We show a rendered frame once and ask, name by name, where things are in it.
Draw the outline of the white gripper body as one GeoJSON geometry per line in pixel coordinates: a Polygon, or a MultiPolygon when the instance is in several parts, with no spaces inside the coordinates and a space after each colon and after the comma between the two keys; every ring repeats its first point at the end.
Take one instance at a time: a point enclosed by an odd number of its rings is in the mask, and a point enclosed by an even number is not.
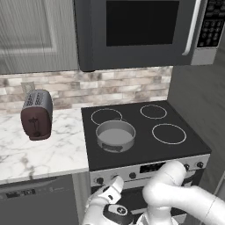
{"type": "Polygon", "coordinates": [[[122,177],[118,176],[115,179],[112,179],[107,186],[108,186],[107,189],[108,195],[118,195],[121,194],[123,190],[124,181],[122,177]]]}

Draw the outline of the black stove with silver front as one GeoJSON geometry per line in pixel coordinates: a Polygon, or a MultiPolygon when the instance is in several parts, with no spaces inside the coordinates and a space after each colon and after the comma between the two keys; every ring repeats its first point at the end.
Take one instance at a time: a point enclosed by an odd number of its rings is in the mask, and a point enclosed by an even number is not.
{"type": "Polygon", "coordinates": [[[162,165],[178,160],[191,170],[204,170],[211,149],[167,101],[124,105],[102,105],[82,110],[83,130],[90,171],[127,168],[140,173],[158,171],[162,165]],[[98,146],[96,129],[108,120],[124,120],[136,131],[133,147],[111,153],[98,146]],[[203,168],[197,167],[202,162],[203,168]]]}

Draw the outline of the black oven door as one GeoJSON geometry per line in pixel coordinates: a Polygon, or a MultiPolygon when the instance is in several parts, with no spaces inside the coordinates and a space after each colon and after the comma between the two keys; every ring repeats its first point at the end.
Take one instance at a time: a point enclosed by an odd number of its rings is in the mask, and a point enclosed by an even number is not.
{"type": "MultiPolygon", "coordinates": [[[[147,203],[142,197],[142,188],[148,183],[149,179],[156,174],[156,171],[140,173],[139,170],[140,169],[131,171],[127,168],[116,168],[113,170],[91,172],[91,194],[96,192],[107,182],[111,181],[113,176],[120,175],[124,180],[124,187],[118,204],[128,207],[134,215],[134,221],[136,222],[139,216],[147,208],[147,203]],[[131,179],[129,177],[131,172],[136,173],[135,179],[131,179]],[[99,185],[96,181],[97,178],[103,178],[104,183],[99,185]]],[[[203,169],[188,171],[185,175],[182,186],[189,187],[191,185],[198,185],[200,183],[203,171],[203,169]]],[[[173,207],[171,209],[171,215],[179,224],[182,224],[185,222],[187,213],[181,209],[173,207]]]]}

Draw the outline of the grey round pot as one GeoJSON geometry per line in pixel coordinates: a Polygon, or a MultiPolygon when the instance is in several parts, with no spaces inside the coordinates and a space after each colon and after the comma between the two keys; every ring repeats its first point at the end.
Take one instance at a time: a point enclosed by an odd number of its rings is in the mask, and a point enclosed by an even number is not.
{"type": "Polygon", "coordinates": [[[111,153],[122,153],[134,145],[135,128],[124,120],[108,120],[96,129],[98,146],[111,153]]]}

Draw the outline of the grey dishwasher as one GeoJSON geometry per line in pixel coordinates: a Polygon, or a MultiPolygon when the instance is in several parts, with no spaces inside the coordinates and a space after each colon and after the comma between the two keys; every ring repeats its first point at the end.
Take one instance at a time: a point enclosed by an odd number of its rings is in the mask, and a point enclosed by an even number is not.
{"type": "Polygon", "coordinates": [[[79,225],[72,177],[0,185],[0,225],[79,225]]]}

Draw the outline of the silver and maroon toaster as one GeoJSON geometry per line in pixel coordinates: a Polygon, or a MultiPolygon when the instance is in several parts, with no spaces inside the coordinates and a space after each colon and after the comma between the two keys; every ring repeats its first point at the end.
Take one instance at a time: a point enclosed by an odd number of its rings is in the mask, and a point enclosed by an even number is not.
{"type": "Polygon", "coordinates": [[[46,140],[52,131],[53,101],[46,90],[29,91],[25,97],[20,119],[31,141],[46,140]]]}

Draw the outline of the grey cupboard door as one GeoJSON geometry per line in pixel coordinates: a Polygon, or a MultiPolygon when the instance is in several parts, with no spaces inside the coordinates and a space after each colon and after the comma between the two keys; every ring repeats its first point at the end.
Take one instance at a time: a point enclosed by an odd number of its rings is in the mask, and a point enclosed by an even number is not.
{"type": "Polygon", "coordinates": [[[76,69],[73,0],[0,0],[0,75],[76,69]]]}

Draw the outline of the white wall outlet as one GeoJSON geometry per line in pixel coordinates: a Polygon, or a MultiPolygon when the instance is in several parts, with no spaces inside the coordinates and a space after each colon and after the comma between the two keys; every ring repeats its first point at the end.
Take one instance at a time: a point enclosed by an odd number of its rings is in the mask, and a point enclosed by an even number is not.
{"type": "Polygon", "coordinates": [[[29,91],[32,91],[35,89],[35,84],[34,84],[34,82],[22,83],[21,87],[22,87],[23,92],[26,94],[29,91]]]}

